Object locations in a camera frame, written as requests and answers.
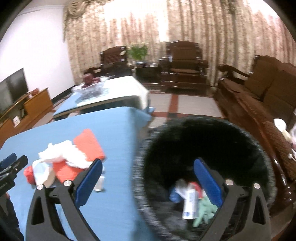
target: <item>silver screw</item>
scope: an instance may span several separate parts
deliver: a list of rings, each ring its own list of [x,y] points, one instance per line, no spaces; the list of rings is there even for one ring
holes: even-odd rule
[[[226,183],[228,186],[232,186],[232,185],[233,185],[233,180],[227,179],[227,180],[225,181],[225,183]]]
[[[254,183],[254,188],[259,189],[260,185],[258,183]]]
[[[43,184],[39,184],[39,185],[37,186],[37,189],[38,189],[38,190],[43,189]]]
[[[72,181],[70,181],[70,180],[64,181],[64,186],[66,186],[66,187],[71,186],[71,184],[72,184]]]

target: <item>blue table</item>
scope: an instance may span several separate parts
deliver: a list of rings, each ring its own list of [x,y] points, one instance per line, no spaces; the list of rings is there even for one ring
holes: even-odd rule
[[[38,153],[45,150],[48,143],[73,140],[84,129],[91,129],[107,156],[104,162],[106,192],[92,192],[86,205],[80,208],[83,216],[101,241],[156,241],[158,239],[139,216],[131,186],[132,164],[139,146],[138,136],[150,119],[150,115],[130,107],[78,115],[9,138],[0,150],[0,159],[14,152],[17,157],[26,155],[31,165],[39,159]],[[16,186],[9,194],[21,232],[25,234],[35,189],[27,183],[23,171],[15,182]],[[58,213],[66,234],[76,240],[61,207],[58,207]]]
[[[76,111],[84,114],[120,106],[134,107],[148,112],[149,91],[133,76],[106,80],[104,88],[107,91],[102,95],[86,100],[82,100],[82,95],[79,93],[72,94],[54,113],[53,118],[57,121],[67,118],[70,113]]]

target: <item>black trash bin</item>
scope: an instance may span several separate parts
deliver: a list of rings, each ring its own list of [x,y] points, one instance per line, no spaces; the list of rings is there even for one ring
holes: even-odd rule
[[[193,162],[199,157],[238,186],[260,184],[267,206],[274,202],[276,187],[270,160],[249,133],[226,120],[208,116],[170,120],[144,140],[133,165],[138,209],[163,240],[198,240],[211,225],[194,228],[193,220],[182,219],[183,204],[169,200],[169,189],[177,180],[198,182]],[[244,202],[237,202],[220,240],[229,239],[241,230],[239,226],[243,227],[243,216],[247,215]]]

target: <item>television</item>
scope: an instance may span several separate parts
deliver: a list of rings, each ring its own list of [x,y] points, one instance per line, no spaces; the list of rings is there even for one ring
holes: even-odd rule
[[[29,91],[24,69],[16,71],[6,79],[13,101],[17,101]]]
[[[28,92],[24,69],[20,69],[0,82],[0,113]]]

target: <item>white wall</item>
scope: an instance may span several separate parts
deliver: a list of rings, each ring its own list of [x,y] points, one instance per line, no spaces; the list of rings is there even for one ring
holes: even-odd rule
[[[0,81],[24,68],[29,90],[48,87],[54,98],[72,87],[62,19],[63,6],[26,8],[21,12],[0,42]]]

